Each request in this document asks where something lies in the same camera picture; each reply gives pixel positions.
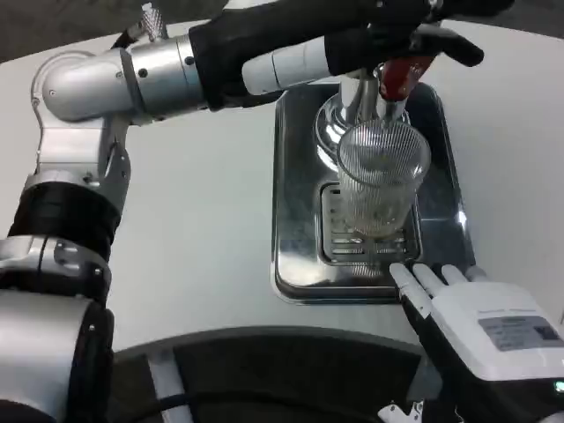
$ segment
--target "clear glass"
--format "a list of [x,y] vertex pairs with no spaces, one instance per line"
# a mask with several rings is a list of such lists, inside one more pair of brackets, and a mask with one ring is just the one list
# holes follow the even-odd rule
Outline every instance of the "clear glass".
[[347,225],[380,238],[404,225],[429,169],[431,152],[412,126],[373,120],[343,135],[337,162]]

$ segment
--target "metal tray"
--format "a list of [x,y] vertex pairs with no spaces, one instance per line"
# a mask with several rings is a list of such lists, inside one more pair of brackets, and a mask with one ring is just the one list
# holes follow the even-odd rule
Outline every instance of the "metal tray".
[[343,226],[337,169],[313,128],[318,110],[337,91],[338,85],[307,85],[278,102],[272,209],[277,290],[298,302],[395,302],[389,263],[449,263],[462,271],[473,266],[442,104],[428,85],[419,84],[407,103],[412,125],[426,137],[433,156],[412,217],[385,241]]

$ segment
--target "white tabletop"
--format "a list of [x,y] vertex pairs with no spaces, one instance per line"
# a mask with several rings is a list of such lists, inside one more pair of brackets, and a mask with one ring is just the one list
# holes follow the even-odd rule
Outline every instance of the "white tabletop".
[[[448,26],[486,51],[476,69],[441,57],[425,77],[445,103],[476,257],[494,278],[535,286],[541,305],[558,319],[564,308],[558,116],[564,42]],[[100,52],[113,39],[71,48]],[[6,232],[39,141],[29,87],[41,63],[63,49],[0,65],[0,224]],[[116,350],[249,326],[323,327],[417,343],[399,306],[296,306],[274,293],[273,141],[273,105],[130,129],[130,191],[110,261]]]

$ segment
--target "red handle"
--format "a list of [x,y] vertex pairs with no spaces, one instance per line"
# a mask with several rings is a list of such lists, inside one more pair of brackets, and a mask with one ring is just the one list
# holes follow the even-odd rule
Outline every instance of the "red handle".
[[392,59],[384,64],[380,94],[385,100],[405,100],[429,69],[435,56]]

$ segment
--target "metal grate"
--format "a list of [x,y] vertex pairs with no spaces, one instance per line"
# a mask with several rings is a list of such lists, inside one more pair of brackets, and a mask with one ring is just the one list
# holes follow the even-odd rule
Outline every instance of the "metal grate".
[[345,223],[343,198],[337,183],[321,189],[322,219],[319,234],[323,256],[335,264],[416,260],[421,253],[417,207],[404,227],[386,238],[369,238]]

